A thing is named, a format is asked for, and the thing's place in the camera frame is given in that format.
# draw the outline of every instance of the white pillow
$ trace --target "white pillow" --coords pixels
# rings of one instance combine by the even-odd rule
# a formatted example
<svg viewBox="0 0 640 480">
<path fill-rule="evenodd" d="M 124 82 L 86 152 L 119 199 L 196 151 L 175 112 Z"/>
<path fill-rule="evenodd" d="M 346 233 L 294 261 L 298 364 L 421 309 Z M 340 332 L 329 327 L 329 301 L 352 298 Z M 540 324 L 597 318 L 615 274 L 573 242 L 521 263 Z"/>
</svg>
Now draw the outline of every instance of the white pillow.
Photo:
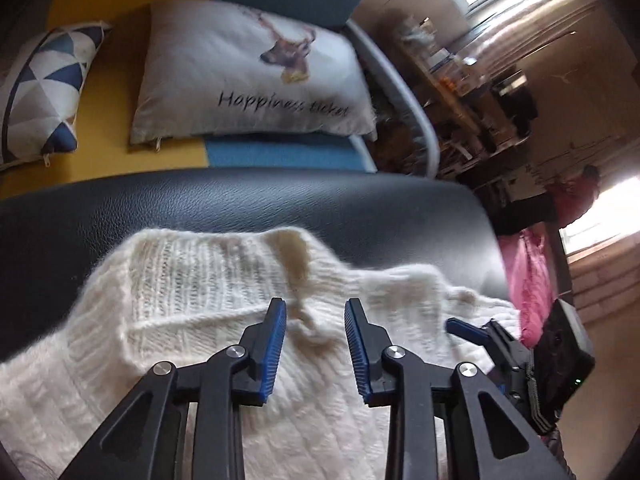
<svg viewBox="0 0 640 480">
<path fill-rule="evenodd" d="M 133 144 L 209 133 L 374 130 L 356 53 L 340 34 L 226 2 L 152 4 Z"/>
</svg>

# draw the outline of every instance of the pink clothing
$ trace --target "pink clothing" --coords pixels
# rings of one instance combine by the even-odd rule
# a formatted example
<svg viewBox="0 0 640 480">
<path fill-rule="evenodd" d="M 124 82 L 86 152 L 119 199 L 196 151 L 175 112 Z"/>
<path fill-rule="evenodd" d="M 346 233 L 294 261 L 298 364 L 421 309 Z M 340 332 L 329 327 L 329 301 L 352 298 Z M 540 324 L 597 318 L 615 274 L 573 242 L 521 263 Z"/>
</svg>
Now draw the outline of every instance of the pink clothing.
<svg viewBox="0 0 640 480">
<path fill-rule="evenodd" d="M 533 348 L 542 336 L 553 297 L 544 254 L 545 240 L 531 229 L 498 237 L 511 303 L 520 311 L 520 340 Z"/>
<path fill-rule="evenodd" d="M 564 229 L 591 209 L 600 193 L 600 184 L 592 178 L 579 176 L 567 182 L 549 184 L 545 189 L 554 199 L 558 227 Z"/>
</svg>

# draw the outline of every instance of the person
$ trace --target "person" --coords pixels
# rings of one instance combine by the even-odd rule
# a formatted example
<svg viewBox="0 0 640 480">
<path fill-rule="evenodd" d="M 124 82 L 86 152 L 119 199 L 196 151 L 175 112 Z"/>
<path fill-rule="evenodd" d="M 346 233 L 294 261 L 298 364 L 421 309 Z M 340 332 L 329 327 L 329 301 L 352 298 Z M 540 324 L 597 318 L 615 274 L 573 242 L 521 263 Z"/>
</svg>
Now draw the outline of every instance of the person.
<svg viewBox="0 0 640 480">
<path fill-rule="evenodd" d="M 582 174 L 572 180 L 554 181 L 546 192 L 516 200 L 491 215 L 497 235 L 514 235 L 538 222 L 557 222 L 567 227 L 584 215 L 600 194 L 600 171 L 587 165 Z"/>
</svg>

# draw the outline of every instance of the blue cushion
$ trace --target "blue cushion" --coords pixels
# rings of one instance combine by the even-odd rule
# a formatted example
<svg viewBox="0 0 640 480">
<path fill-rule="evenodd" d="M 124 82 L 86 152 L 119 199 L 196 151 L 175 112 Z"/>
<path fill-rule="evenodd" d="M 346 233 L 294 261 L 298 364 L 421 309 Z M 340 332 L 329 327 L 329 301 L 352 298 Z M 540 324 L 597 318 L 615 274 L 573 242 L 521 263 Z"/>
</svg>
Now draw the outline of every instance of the blue cushion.
<svg viewBox="0 0 640 480">
<path fill-rule="evenodd" d="M 349 137 L 328 134 L 207 136 L 209 165 L 217 168 L 314 168 L 371 171 Z"/>
</svg>

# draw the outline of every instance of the deer head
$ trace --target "deer head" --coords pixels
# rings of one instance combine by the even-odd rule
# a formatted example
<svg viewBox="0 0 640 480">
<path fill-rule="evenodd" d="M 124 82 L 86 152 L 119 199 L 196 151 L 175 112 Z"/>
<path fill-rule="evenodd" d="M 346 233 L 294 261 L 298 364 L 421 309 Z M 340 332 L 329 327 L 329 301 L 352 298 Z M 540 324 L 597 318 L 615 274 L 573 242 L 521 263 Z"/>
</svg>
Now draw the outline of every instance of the deer head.
<svg viewBox="0 0 640 480">
<path fill-rule="evenodd" d="M 275 44 L 260 55 L 260 60 L 271 65 L 284 68 L 281 79 L 285 83 L 296 83 L 309 79 L 309 66 L 305 57 L 311 52 L 311 44 L 316 40 L 316 32 L 311 27 L 303 26 L 308 33 L 304 40 L 292 41 L 284 38 L 261 12 L 255 17 L 264 28 L 271 33 Z"/>
</svg>

